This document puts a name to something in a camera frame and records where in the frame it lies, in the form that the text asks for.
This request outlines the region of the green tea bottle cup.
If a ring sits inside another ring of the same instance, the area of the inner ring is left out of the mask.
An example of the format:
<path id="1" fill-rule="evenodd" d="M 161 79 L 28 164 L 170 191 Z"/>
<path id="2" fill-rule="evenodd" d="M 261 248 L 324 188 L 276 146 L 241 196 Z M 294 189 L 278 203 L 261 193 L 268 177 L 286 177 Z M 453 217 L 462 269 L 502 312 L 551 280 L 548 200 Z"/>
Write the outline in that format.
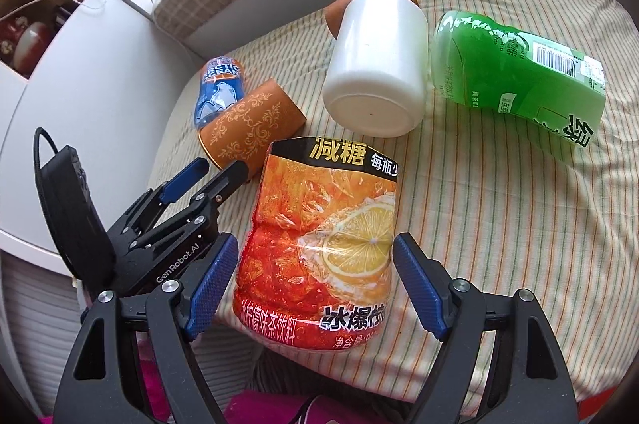
<path id="1" fill-rule="evenodd" d="M 435 26 L 430 67 L 435 88 L 457 104 L 515 115 L 582 148 L 599 129 L 601 62 L 537 34 L 449 10 Z"/>

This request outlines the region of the blue label water bottle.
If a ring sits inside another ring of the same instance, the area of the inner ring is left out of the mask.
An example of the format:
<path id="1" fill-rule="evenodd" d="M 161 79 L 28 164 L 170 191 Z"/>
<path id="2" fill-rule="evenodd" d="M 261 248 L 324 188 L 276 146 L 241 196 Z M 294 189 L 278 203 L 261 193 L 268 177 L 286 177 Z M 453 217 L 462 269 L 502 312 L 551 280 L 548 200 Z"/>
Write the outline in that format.
<path id="1" fill-rule="evenodd" d="M 195 129 L 203 129 L 244 97 L 242 64 L 228 56 L 210 59 L 200 73 L 193 118 Z"/>

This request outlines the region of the white plastic cup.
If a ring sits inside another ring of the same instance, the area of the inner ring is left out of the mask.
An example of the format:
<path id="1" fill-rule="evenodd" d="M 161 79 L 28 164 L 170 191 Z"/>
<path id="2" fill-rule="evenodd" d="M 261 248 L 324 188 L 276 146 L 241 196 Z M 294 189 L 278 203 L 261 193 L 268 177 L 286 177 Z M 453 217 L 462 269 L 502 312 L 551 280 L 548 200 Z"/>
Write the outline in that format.
<path id="1" fill-rule="evenodd" d="M 429 28 L 411 0 L 353 0 L 345 9 L 323 86 L 344 129 L 400 137 L 426 111 Z"/>

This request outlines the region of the orange lemon tea bottle cup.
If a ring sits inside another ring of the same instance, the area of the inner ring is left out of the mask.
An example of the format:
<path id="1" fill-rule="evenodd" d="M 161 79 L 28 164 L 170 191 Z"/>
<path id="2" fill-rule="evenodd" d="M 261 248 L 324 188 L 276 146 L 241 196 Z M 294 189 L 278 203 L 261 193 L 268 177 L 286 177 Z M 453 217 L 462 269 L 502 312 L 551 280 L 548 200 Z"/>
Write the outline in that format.
<path id="1" fill-rule="evenodd" d="M 400 166 L 361 141 L 296 137 L 266 155 L 233 309 L 273 343 L 347 350 L 385 323 Z"/>

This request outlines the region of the white cabinet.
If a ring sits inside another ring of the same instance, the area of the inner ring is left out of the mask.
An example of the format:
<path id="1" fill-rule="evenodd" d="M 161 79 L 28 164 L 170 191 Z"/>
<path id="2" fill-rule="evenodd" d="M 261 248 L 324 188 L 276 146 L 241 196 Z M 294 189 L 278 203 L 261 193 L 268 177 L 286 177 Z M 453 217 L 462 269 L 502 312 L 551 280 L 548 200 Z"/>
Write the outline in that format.
<path id="1" fill-rule="evenodd" d="M 171 110 L 200 58 L 152 18 L 152 0 L 1 0 L 3 15 L 70 15 L 29 78 L 1 68 L 1 248 L 65 274 L 36 192 L 38 127 L 78 150 L 105 223 L 145 189 Z"/>

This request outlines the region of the red white vase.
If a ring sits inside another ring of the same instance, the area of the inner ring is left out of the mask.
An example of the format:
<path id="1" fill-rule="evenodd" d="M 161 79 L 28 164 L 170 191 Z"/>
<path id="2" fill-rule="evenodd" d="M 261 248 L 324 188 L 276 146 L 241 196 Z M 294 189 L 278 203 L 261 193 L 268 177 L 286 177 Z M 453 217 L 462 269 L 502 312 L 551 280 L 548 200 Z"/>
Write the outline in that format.
<path id="1" fill-rule="evenodd" d="M 52 31 L 44 22 L 35 21 L 29 25 L 15 46 L 12 62 L 14 70 L 29 78 L 52 38 Z"/>

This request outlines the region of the pink clothing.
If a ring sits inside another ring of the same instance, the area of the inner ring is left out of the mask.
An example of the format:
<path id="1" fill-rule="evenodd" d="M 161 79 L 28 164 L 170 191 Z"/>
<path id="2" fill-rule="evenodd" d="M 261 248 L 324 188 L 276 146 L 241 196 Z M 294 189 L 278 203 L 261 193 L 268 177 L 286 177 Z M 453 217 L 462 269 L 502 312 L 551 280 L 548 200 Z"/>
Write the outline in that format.
<path id="1" fill-rule="evenodd" d="M 149 338 L 137 350 L 152 423 L 175 422 Z M 403 423 L 412 405 L 337 383 L 265 350 L 252 367 L 248 386 L 228 407 L 219 408 L 222 423 Z"/>

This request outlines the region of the brown patterned paper cup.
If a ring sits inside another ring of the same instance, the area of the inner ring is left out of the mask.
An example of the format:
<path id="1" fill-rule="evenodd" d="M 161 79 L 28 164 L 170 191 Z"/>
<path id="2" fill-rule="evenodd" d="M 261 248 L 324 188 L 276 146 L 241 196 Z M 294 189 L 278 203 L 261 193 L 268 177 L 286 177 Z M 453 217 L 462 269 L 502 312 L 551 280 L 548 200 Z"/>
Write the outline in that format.
<path id="1" fill-rule="evenodd" d="M 271 79 L 223 111 L 198 132 L 198 138 L 219 170 L 242 161 L 253 177 L 262 169 L 273 141 L 293 137 L 304 123 L 306 116 Z"/>

